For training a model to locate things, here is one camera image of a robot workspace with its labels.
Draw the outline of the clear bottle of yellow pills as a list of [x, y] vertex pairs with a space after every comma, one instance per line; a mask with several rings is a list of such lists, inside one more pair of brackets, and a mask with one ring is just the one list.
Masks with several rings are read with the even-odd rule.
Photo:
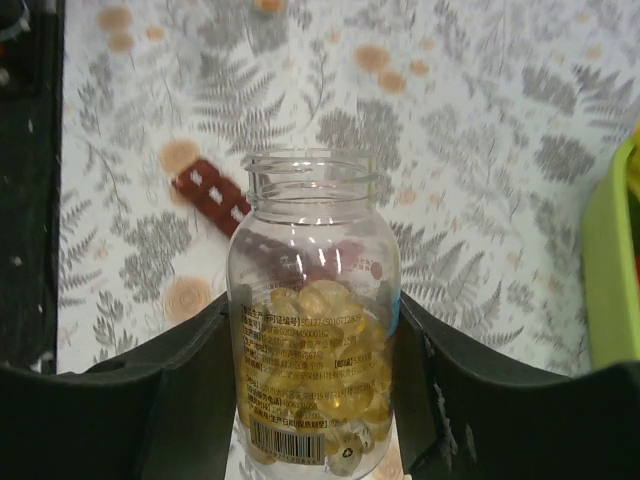
[[360, 479], [389, 446], [396, 238], [371, 154], [247, 157], [227, 294], [241, 440], [268, 479]]

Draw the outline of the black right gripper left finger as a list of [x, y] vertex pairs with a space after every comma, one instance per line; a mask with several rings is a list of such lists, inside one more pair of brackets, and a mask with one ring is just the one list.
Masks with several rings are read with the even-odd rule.
[[1, 369], [4, 479], [222, 479], [236, 401], [226, 296], [81, 374]]

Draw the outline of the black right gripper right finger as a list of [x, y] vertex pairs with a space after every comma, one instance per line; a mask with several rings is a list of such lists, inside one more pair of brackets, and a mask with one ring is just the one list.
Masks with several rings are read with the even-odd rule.
[[639, 367], [566, 377], [399, 300], [394, 410], [415, 479], [635, 479]]

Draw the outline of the dark red weekly pill organizer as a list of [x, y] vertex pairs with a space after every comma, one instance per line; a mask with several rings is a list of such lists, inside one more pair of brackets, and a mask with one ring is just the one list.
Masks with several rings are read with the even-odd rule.
[[338, 243], [316, 252], [296, 247], [247, 230], [239, 224], [251, 206], [240, 188], [205, 158], [198, 158], [178, 173], [173, 187], [231, 241], [242, 259], [249, 260], [260, 273], [277, 280], [296, 279], [305, 284], [315, 280], [335, 280], [355, 267], [364, 245], [354, 240]]

